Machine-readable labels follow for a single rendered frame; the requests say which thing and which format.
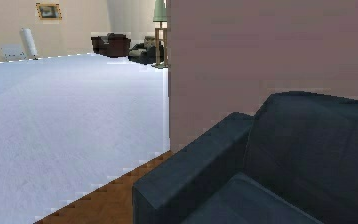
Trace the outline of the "dark blue-grey sofa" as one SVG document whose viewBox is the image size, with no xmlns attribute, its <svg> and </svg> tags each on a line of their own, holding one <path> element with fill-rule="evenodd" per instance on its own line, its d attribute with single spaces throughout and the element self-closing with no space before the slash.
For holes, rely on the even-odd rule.
<svg viewBox="0 0 358 224">
<path fill-rule="evenodd" d="M 358 100 L 234 112 L 132 187 L 133 224 L 358 224 Z"/>
</svg>

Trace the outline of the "green shade floor lamp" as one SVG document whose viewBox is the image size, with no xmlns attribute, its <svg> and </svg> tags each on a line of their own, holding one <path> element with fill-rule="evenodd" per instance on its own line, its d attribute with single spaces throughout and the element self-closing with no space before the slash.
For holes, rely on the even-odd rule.
<svg viewBox="0 0 358 224">
<path fill-rule="evenodd" d="M 163 26 L 167 22 L 165 0 L 155 0 L 153 22 L 158 26 L 155 28 L 156 68 L 168 67 L 167 55 L 167 28 Z"/>
</svg>

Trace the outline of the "white low box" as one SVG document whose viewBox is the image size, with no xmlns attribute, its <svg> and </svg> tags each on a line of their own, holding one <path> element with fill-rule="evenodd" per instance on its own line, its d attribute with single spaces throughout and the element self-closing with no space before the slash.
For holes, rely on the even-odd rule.
<svg viewBox="0 0 358 224">
<path fill-rule="evenodd" d="M 26 55 L 22 47 L 18 44 L 2 45 L 1 51 L 6 61 L 19 61 L 26 59 Z"/>
</svg>

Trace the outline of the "white cylinder bin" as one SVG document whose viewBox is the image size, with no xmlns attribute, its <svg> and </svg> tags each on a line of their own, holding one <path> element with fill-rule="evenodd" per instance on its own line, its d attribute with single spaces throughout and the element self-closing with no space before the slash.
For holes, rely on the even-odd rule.
<svg viewBox="0 0 358 224">
<path fill-rule="evenodd" d="M 38 52 L 31 30 L 29 28 L 22 28 L 20 30 L 20 35 L 27 57 L 30 59 L 37 60 Z"/>
</svg>

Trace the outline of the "gold framed wall picture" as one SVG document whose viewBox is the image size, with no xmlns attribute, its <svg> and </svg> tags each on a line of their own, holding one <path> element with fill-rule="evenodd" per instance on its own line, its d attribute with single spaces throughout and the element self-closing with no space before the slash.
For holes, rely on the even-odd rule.
<svg viewBox="0 0 358 224">
<path fill-rule="evenodd" d="M 37 3 L 36 9 L 41 20 L 61 20 L 62 15 L 59 4 Z"/>
</svg>

